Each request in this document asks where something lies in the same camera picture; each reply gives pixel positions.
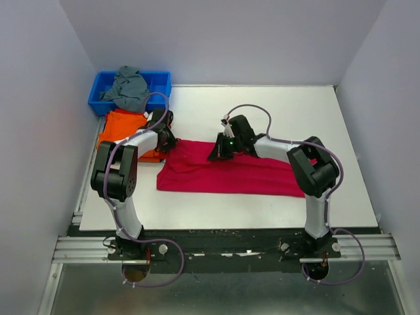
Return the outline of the magenta t shirt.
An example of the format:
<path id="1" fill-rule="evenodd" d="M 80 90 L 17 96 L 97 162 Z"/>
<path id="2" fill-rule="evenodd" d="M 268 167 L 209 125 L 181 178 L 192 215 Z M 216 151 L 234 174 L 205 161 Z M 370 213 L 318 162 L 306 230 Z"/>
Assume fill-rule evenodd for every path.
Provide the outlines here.
<path id="1" fill-rule="evenodd" d="M 208 161 L 212 148 L 210 142 L 178 141 L 157 174 L 156 188 L 166 192 L 305 196 L 290 164 L 244 154 Z"/>

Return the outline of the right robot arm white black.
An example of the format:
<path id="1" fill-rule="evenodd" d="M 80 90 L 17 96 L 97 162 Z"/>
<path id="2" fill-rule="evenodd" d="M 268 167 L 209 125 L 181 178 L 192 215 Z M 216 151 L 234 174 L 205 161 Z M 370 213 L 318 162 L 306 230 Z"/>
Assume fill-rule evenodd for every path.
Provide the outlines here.
<path id="1" fill-rule="evenodd" d="M 331 233 L 329 199 L 343 181 L 343 166 L 337 156 L 315 136 L 293 142 L 257 135 L 244 115 L 225 116 L 222 126 L 224 131 L 217 135 L 207 159 L 228 160 L 243 153 L 288 163 L 306 202 L 304 231 L 308 237 L 302 240 L 303 252 L 309 257 L 324 252 L 323 238 Z"/>

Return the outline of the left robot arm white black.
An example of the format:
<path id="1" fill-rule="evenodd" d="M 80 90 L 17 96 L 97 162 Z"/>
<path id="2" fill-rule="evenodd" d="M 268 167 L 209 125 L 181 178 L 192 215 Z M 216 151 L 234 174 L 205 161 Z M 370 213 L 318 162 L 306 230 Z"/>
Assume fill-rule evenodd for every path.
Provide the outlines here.
<path id="1" fill-rule="evenodd" d="M 167 153 L 177 144 L 172 133 L 173 112 L 158 108 L 148 122 L 133 135 L 115 142 L 101 142 L 91 174 L 91 188 L 109 207 L 122 240 L 123 252 L 131 259 L 145 253 L 145 243 L 139 236 L 143 225 L 139 221 L 133 194 L 137 185 L 138 159 L 149 151 Z"/>

